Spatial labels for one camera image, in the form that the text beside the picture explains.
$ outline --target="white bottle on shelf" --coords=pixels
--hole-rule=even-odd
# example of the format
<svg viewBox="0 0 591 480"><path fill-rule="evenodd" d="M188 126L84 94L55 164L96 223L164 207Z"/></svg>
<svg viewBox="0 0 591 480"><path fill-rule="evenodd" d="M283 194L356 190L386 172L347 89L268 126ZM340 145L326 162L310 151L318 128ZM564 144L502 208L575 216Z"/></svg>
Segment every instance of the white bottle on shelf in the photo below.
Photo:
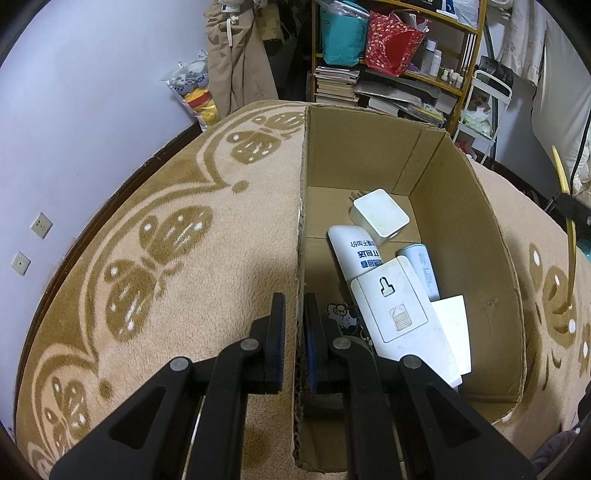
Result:
<svg viewBox="0 0 591 480"><path fill-rule="evenodd" d="M439 65L441 65L441 50L435 50L431 69L429 70L429 75L431 77L439 76Z"/></svg>
<svg viewBox="0 0 591 480"><path fill-rule="evenodd" d="M423 62L421 63L421 73L424 75L429 75L429 71L431 70L435 47L437 47L437 42L435 40L427 39L427 45L425 46L425 52L423 53Z"/></svg>

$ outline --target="electrical outlet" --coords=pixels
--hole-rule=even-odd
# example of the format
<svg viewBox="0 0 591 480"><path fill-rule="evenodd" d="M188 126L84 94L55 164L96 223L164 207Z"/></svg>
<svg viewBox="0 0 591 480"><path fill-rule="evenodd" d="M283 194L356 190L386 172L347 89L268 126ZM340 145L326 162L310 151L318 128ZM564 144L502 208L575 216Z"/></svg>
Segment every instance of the electrical outlet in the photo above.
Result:
<svg viewBox="0 0 591 480"><path fill-rule="evenodd" d="M31 230L33 230L43 240L52 225L53 223L51 220L49 220L49 218L47 218L43 212L40 212L37 216L37 220L35 220L35 222L31 225Z"/></svg>
<svg viewBox="0 0 591 480"><path fill-rule="evenodd" d="M12 260L12 269L19 275L27 273L27 268L31 265L31 261L22 252L17 252Z"/></svg>

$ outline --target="rug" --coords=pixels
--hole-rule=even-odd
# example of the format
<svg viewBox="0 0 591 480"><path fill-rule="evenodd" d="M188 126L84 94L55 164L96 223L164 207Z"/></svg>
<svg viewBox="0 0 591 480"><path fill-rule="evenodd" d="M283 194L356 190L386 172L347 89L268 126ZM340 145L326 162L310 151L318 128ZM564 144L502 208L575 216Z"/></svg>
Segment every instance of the rug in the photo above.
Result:
<svg viewBox="0 0 591 480"><path fill-rule="evenodd" d="M320 478L293 457L305 111L270 101L230 115L154 174L87 247L34 338L18 396L17 445L43 478L171 358L210 358L246 336L275 291L287 298L284 391L249 397L242 477ZM566 304L566 234L502 177L474 169L525 312L524 398L496 427L529 457L575 422L589 382L591 265L579 252L576 301Z"/></svg>
<svg viewBox="0 0 591 480"><path fill-rule="evenodd" d="M284 390L249 397L242 476L305 475L291 433L305 107L258 102L209 129L85 250L18 396L17 445L42 477L169 359L210 358L245 337L275 291L287 298Z"/></svg>

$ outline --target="wall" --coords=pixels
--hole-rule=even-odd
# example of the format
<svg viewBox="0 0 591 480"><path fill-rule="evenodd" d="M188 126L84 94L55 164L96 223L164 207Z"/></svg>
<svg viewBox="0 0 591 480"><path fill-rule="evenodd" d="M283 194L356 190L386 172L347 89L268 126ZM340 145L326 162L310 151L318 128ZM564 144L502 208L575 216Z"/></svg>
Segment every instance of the wall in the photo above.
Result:
<svg viewBox="0 0 591 480"><path fill-rule="evenodd" d="M148 158L191 125L159 78L206 48L206 0L51 0L0 68L0 421L31 318L69 246ZM30 226L54 223L41 240ZM21 250L24 277L11 269Z"/></svg>

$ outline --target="white cloth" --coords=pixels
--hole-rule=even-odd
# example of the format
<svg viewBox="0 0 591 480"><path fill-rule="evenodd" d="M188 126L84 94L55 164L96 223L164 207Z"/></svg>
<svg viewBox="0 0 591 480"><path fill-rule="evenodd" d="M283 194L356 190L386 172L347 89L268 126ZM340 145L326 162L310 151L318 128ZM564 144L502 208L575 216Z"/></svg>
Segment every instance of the white cloth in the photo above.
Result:
<svg viewBox="0 0 591 480"><path fill-rule="evenodd" d="M548 12L536 0L514 0L511 22L497 58L513 72L538 85Z"/></svg>
<svg viewBox="0 0 591 480"><path fill-rule="evenodd" d="M534 97L531 126L550 158L552 145L556 146L569 182L590 109L591 75L562 29L549 19L545 34L544 66ZM591 207L589 135L587 133L583 155L574 177L573 191L579 200Z"/></svg>

